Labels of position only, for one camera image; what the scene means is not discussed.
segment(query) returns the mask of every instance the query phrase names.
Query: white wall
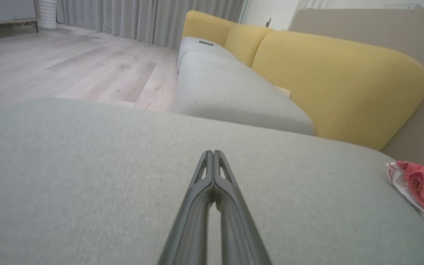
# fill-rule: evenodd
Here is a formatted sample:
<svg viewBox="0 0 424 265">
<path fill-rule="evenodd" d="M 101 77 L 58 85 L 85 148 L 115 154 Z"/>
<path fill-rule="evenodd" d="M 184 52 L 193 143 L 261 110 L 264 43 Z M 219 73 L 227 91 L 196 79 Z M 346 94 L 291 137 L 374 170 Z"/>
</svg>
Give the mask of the white wall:
<svg viewBox="0 0 424 265">
<path fill-rule="evenodd" d="M 386 4 L 417 4 L 424 8 L 424 0 L 335 0 L 330 8 L 386 8 Z"/>
<path fill-rule="evenodd" d="M 270 28 L 288 29 L 299 0 L 249 0 L 245 24 L 265 26 L 271 17 Z"/>
</svg>

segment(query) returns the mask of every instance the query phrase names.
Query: floor plank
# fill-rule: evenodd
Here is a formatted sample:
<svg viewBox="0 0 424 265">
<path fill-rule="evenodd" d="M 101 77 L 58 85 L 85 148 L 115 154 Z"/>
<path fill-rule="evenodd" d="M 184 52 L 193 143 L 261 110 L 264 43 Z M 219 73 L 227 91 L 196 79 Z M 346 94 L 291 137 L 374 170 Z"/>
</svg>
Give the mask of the floor plank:
<svg viewBox="0 0 424 265">
<path fill-rule="evenodd" d="M 0 37 L 0 109 L 54 97 L 167 112 L 177 58 L 176 50 L 67 25 L 9 34 Z"/>
</svg>

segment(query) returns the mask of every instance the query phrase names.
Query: beige panel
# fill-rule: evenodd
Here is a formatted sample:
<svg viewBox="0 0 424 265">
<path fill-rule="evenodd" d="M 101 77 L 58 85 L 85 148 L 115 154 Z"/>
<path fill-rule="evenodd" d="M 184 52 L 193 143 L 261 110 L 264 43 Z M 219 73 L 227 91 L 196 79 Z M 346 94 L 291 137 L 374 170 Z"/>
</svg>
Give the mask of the beige panel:
<svg viewBox="0 0 424 265">
<path fill-rule="evenodd" d="M 300 10 L 291 30 L 388 47 L 424 65 L 424 10 Z M 382 152 L 424 164 L 424 100 Z"/>
</svg>

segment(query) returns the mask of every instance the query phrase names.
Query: sofa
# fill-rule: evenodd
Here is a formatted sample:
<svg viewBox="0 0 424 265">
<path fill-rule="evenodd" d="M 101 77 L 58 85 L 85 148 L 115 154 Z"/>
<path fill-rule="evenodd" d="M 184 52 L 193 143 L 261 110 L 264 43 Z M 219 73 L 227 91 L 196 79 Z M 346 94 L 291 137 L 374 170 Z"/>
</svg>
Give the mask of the sofa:
<svg viewBox="0 0 424 265">
<path fill-rule="evenodd" d="M 375 150 L 424 97 L 424 67 L 401 52 L 197 11 L 185 17 L 178 72 L 176 113 Z"/>
<path fill-rule="evenodd" d="M 66 99 L 0 110 L 0 264 L 156 264 L 208 149 L 227 156 L 274 265 L 424 264 L 424 219 L 388 182 L 385 154 Z"/>
</svg>

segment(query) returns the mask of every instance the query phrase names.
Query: gray sofa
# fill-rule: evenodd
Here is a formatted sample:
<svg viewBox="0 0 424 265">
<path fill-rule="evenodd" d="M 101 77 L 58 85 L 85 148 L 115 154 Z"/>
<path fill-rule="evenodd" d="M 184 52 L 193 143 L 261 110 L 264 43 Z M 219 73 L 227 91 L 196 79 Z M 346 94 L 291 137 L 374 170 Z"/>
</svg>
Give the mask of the gray sofa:
<svg viewBox="0 0 424 265">
<path fill-rule="evenodd" d="M 0 111 L 0 264 L 155 264 L 200 154 L 223 151 L 274 265 L 424 264 L 424 220 L 372 149 L 44 99 Z M 209 264 L 220 264 L 219 213 Z"/>
<path fill-rule="evenodd" d="M 184 37 L 178 72 L 175 113 L 314 134 L 313 122 L 297 104 L 214 42 Z"/>
</svg>

